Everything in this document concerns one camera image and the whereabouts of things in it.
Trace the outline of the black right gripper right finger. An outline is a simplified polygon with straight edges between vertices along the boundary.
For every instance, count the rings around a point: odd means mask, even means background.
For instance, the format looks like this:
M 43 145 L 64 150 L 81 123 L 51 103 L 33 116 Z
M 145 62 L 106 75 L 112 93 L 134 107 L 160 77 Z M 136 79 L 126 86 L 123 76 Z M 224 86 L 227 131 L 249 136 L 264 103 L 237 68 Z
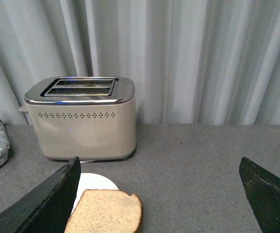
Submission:
M 280 178 L 246 157 L 239 174 L 261 231 L 280 233 Z

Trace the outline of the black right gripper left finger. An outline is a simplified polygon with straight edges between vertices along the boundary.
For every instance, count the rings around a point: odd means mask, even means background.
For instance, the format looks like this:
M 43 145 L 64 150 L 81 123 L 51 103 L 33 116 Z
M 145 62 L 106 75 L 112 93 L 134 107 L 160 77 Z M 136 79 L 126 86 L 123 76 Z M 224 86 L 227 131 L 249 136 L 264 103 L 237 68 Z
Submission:
M 0 233 L 64 232 L 80 175 L 80 160 L 75 157 L 0 213 Z

